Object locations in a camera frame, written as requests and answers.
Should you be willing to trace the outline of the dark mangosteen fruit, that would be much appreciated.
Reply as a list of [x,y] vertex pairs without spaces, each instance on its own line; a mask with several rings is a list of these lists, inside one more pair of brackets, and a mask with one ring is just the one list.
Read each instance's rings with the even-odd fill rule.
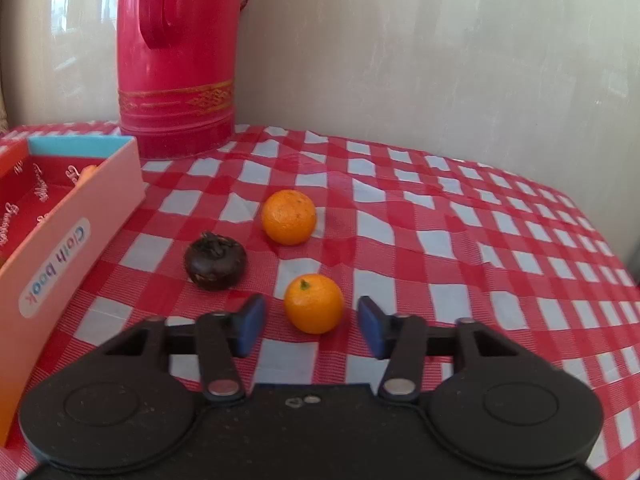
[[239,283],[247,266],[244,247],[230,237],[203,232],[183,254],[191,282],[205,290],[224,290]]

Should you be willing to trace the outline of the orange tangerine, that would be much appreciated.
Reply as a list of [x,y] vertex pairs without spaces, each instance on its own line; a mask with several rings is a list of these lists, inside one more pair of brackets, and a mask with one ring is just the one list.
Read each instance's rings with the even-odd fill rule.
[[345,299],[330,278],[322,274],[305,274],[288,284],[283,307],[286,317],[298,330],[321,335],[341,323]]
[[262,229],[270,240],[280,245],[295,246],[306,243],[316,225],[316,206],[302,192],[275,192],[262,205]]

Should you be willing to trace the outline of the colourful cardboard box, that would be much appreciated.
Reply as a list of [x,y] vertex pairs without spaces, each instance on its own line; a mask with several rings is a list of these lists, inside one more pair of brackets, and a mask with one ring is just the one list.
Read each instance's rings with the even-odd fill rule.
[[[77,185],[90,165],[98,169]],[[3,444],[58,320],[143,197],[132,136],[34,136],[2,143]]]

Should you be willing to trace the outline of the orange fruit piece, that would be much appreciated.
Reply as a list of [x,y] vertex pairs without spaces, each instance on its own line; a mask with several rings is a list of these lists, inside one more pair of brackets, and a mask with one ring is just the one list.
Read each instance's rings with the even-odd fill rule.
[[76,184],[81,185],[81,183],[88,181],[93,176],[93,174],[96,172],[97,169],[98,169],[98,166],[96,165],[90,165],[85,167],[83,170],[81,170],[81,173],[79,174]]

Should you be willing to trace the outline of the red thermos flask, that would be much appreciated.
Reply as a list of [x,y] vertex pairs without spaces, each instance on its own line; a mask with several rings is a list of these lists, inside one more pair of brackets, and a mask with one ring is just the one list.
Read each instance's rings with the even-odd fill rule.
[[248,0],[118,0],[120,128],[146,159],[218,148],[234,128],[234,73]]

